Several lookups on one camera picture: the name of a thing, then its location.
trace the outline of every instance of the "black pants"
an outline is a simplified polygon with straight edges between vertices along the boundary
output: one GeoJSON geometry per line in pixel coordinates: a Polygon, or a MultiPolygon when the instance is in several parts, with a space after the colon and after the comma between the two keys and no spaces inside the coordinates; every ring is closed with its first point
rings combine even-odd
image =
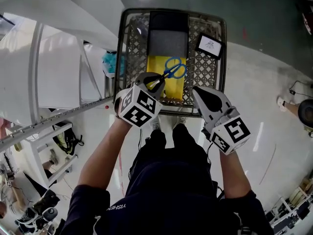
{"type": "Polygon", "coordinates": [[[166,138],[161,130],[154,130],[146,144],[138,152],[130,169],[130,186],[142,169],[155,161],[185,162],[203,171],[211,183],[210,164],[207,154],[189,134],[183,124],[178,124],[173,130],[174,148],[165,149],[166,138]]]}
{"type": "MultiPolygon", "coordinates": [[[[47,191],[47,189],[44,188],[43,186],[39,185],[35,180],[33,180],[26,173],[24,173],[24,174],[25,174],[26,178],[28,178],[28,180],[31,182],[33,187],[36,189],[36,191],[39,193],[39,195],[42,197],[45,194],[45,192],[47,191]]],[[[49,170],[45,170],[45,174],[46,174],[47,178],[50,178],[52,176],[52,173],[49,170]]]]}

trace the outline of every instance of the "black shirt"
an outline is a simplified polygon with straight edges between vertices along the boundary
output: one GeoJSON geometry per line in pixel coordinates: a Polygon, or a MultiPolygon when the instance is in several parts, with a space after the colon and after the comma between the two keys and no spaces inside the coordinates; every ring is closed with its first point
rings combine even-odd
{"type": "Polygon", "coordinates": [[[188,163],[150,163],[112,206],[108,191],[77,186],[61,234],[274,234],[252,191],[218,201],[205,177],[188,163]]]}

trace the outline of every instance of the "gray tray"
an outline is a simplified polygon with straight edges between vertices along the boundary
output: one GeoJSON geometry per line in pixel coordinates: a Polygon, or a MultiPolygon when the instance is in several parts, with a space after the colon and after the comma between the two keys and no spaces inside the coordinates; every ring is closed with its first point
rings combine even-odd
{"type": "Polygon", "coordinates": [[[160,114],[172,116],[201,117],[192,98],[193,86],[208,86],[224,91],[226,73],[226,23],[223,19],[190,11],[168,9],[138,8],[123,12],[118,34],[118,46],[115,68],[114,100],[116,94],[125,89],[147,68],[147,37],[151,11],[172,11],[189,14],[187,74],[185,76],[182,101],[161,99],[163,108],[160,114]],[[225,43],[220,60],[202,52],[195,51],[200,32],[225,43]]]}

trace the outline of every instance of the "white cube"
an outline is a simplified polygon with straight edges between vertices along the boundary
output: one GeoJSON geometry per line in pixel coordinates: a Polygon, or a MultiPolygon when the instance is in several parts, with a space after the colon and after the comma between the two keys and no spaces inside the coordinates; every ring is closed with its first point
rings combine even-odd
{"type": "Polygon", "coordinates": [[[212,141],[225,155],[242,146],[251,136],[248,128],[240,118],[233,117],[229,121],[213,128],[212,141]]]}
{"type": "Polygon", "coordinates": [[[157,117],[162,104],[143,91],[139,86],[133,85],[124,96],[119,117],[129,124],[141,128],[157,117]]]}

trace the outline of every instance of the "sticker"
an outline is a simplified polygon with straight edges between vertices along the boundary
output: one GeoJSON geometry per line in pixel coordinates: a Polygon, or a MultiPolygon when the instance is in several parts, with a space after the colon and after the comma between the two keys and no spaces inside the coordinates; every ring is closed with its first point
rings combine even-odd
{"type": "Polygon", "coordinates": [[[226,141],[224,141],[219,135],[217,135],[215,132],[213,133],[213,137],[211,140],[214,144],[217,145],[217,147],[223,152],[225,153],[229,148],[229,144],[226,143],[226,141]]]}
{"type": "Polygon", "coordinates": [[[155,113],[156,110],[156,100],[150,97],[148,94],[140,91],[137,103],[140,104],[142,107],[147,109],[151,113],[155,113]]]}
{"type": "Polygon", "coordinates": [[[209,53],[212,53],[215,56],[219,56],[222,45],[214,41],[213,39],[202,36],[200,40],[199,48],[209,53]]]}
{"type": "Polygon", "coordinates": [[[147,113],[142,111],[136,106],[133,106],[124,116],[124,119],[127,119],[129,122],[134,125],[141,127],[143,124],[148,122],[151,119],[147,113]]]}
{"type": "Polygon", "coordinates": [[[127,95],[124,97],[123,102],[122,102],[122,109],[121,112],[125,110],[125,108],[132,102],[132,97],[133,97],[133,89],[131,89],[127,95]]]}
{"type": "Polygon", "coordinates": [[[224,127],[234,143],[238,143],[240,140],[250,135],[248,128],[240,117],[225,124],[224,127]]]}

